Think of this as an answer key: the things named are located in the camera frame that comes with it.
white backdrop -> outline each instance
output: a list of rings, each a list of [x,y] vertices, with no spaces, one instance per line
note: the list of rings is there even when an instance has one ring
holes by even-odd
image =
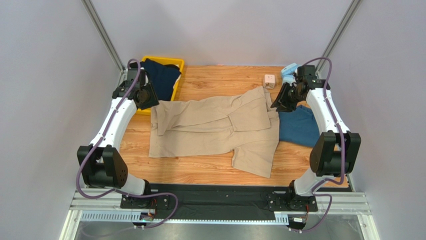
[[[0,235],[57,240],[119,72],[79,0],[0,2]]]
[[[354,185],[382,240],[426,234],[425,16],[424,0],[363,1],[330,57],[334,103],[362,139]]]
[[[123,62],[285,65],[323,54],[351,0],[93,0]]]

yellow bin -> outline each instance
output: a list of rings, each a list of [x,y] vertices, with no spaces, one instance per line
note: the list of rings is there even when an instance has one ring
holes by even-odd
[[[182,74],[184,73],[185,61],[183,59],[178,59],[178,58],[168,58],[168,57],[159,57],[159,56],[144,56],[142,58],[142,62],[144,62],[146,59],[151,59],[152,61],[155,61],[155,62],[162,64],[162,65],[173,64],[173,65],[176,65],[176,66],[179,67],[180,77],[177,80],[176,84],[174,85],[173,93],[172,93],[171,99],[170,99],[170,101],[174,101],[175,96],[176,96],[176,92],[178,91],[179,83],[181,81]],[[147,109],[144,109],[144,110],[138,109],[136,111],[136,114],[151,115],[151,108],[147,108]]]

dark blue cloth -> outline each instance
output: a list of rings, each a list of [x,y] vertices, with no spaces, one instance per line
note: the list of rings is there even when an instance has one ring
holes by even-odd
[[[154,85],[154,91],[158,100],[170,101],[173,94],[173,86],[181,75],[176,66],[165,66],[161,63],[146,59],[140,62],[140,66],[148,73],[149,79]],[[130,64],[131,68],[137,68],[136,63]]]
[[[305,106],[292,112],[279,112],[279,140],[313,147],[320,137],[320,130],[312,110]]]

wood grain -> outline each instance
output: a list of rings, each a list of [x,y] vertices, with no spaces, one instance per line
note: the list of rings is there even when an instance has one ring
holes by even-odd
[[[262,85],[265,74],[279,83],[270,89],[272,101],[281,88],[282,66],[187,66],[176,101],[201,100],[214,96],[240,95]],[[280,142],[270,178],[231,167],[233,152],[219,155],[150,158],[150,116],[135,115],[127,126],[120,154],[129,172],[151,183],[288,186],[309,167],[310,147]]]

beige cloth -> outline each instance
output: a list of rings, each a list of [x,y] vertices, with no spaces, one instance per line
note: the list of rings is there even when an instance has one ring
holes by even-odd
[[[258,87],[238,96],[159,101],[151,108],[149,156],[184,157],[234,150],[232,166],[269,178],[280,120],[270,93]]]

